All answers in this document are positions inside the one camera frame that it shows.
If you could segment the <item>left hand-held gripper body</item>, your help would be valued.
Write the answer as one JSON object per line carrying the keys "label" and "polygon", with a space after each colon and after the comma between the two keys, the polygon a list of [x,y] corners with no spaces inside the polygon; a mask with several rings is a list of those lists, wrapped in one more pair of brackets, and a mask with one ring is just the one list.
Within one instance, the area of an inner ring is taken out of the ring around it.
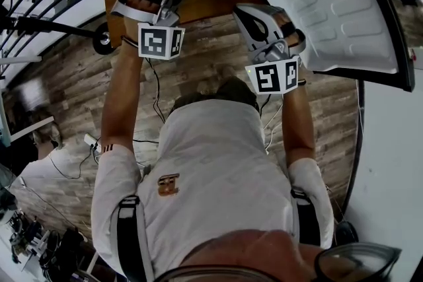
{"label": "left hand-held gripper body", "polygon": [[170,60],[180,55],[184,29],[179,28],[176,13],[163,15],[163,0],[149,0],[160,4],[157,13],[148,13],[126,5],[127,0],[116,0],[111,13],[138,23],[138,54],[142,58]]}

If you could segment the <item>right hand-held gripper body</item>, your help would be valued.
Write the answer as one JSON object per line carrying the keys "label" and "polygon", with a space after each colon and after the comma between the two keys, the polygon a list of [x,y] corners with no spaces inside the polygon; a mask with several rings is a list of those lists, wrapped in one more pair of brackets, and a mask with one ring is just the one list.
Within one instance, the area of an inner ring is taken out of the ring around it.
{"label": "right hand-held gripper body", "polygon": [[257,94],[285,94],[298,87],[299,54],[305,50],[305,35],[297,29],[299,41],[292,47],[280,38],[250,53],[252,65],[245,70]]}

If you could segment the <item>person's right forearm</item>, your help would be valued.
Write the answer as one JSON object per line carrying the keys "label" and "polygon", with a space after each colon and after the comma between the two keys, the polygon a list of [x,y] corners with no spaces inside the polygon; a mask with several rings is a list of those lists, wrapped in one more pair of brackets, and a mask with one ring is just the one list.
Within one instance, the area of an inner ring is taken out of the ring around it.
{"label": "person's right forearm", "polygon": [[300,159],[315,160],[315,135],[306,80],[283,95],[282,134],[287,167]]}

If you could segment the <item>person's left forearm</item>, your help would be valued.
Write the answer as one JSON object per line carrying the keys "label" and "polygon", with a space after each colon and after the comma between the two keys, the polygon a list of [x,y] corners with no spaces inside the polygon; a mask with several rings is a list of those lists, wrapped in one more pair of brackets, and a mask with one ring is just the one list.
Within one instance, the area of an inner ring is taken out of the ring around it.
{"label": "person's left forearm", "polygon": [[101,145],[133,151],[143,58],[138,54],[138,23],[124,20],[125,33],[106,93],[101,120]]}

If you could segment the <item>person's right hand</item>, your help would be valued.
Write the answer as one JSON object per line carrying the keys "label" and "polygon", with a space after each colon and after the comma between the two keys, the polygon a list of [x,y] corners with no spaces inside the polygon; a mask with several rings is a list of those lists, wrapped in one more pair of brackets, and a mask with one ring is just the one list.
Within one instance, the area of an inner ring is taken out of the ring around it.
{"label": "person's right hand", "polygon": [[288,46],[292,47],[298,45],[299,36],[298,33],[295,31],[295,26],[292,24],[292,21],[289,16],[285,12],[279,12],[275,14],[275,20],[281,29],[283,27],[289,28],[289,34],[284,34],[284,38],[288,43]]}

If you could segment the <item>person's dark trousers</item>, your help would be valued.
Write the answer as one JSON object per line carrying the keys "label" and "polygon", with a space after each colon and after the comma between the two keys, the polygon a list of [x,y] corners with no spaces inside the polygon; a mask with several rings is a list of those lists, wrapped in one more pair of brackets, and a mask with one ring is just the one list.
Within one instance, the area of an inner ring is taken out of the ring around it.
{"label": "person's dark trousers", "polygon": [[193,92],[190,94],[182,95],[177,98],[170,111],[170,114],[178,108],[185,105],[200,102],[204,100],[229,100],[240,102],[252,106],[259,112],[256,95],[250,90],[246,82],[240,80],[236,76],[230,76],[221,81],[219,88],[211,94],[202,94],[200,92]]}

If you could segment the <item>person's white shirt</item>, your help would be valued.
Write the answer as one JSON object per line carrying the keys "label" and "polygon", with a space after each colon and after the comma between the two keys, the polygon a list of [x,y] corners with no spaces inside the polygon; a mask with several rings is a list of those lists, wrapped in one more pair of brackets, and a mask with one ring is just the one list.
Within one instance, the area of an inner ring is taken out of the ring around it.
{"label": "person's white shirt", "polygon": [[116,271],[121,267],[113,223],[129,195],[139,198],[139,229],[157,274],[236,230],[284,230],[299,238],[294,188],[313,202],[321,246],[331,246],[334,216],[317,163],[300,159],[282,172],[266,154],[252,106],[205,100],[176,109],[161,130],[157,156],[154,169],[142,176],[129,149],[103,148],[91,209],[93,244]]}

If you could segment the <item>black wheeled metal rack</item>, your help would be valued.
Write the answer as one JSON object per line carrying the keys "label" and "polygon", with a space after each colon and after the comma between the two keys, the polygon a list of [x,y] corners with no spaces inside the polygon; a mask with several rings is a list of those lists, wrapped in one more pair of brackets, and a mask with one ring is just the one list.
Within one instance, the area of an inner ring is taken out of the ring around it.
{"label": "black wheeled metal rack", "polygon": [[86,27],[104,12],[104,0],[0,0],[0,62],[34,62],[70,35],[89,38],[96,52],[109,54],[107,24]]}

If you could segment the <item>white power strip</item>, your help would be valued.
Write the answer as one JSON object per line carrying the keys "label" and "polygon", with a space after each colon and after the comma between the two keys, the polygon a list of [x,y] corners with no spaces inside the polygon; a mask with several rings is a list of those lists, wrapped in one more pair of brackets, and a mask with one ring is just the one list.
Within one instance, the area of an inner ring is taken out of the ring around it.
{"label": "white power strip", "polygon": [[97,139],[97,138],[93,137],[91,134],[86,133],[83,141],[95,152],[97,152],[97,153],[102,152],[102,147],[101,147],[99,138]]}

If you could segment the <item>white framed dark panel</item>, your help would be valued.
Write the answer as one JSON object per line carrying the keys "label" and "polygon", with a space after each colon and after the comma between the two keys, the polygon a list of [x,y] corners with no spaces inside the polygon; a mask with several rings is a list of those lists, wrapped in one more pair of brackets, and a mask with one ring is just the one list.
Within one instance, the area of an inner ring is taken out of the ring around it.
{"label": "white framed dark panel", "polygon": [[8,147],[33,131],[50,125],[50,99],[40,78],[31,79],[0,94],[0,141]]}

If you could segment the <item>person's eyeglasses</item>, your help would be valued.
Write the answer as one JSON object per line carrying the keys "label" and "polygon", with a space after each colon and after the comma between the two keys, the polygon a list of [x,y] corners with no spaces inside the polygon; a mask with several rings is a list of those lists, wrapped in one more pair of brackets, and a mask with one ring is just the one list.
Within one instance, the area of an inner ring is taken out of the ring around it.
{"label": "person's eyeglasses", "polygon": [[154,282],[391,282],[391,270],[402,250],[354,242],[316,255],[310,277],[281,279],[240,265],[188,265],[167,271]]}

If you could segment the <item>black backpack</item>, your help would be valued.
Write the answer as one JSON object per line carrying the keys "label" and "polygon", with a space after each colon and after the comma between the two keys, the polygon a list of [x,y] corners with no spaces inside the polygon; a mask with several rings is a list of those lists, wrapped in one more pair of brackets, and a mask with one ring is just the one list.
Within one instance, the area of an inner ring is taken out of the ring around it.
{"label": "black backpack", "polygon": [[77,270],[77,256],[84,236],[78,228],[68,228],[63,236],[53,230],[44,253],[39,259],[42,274],[47,282],[69,282]]}

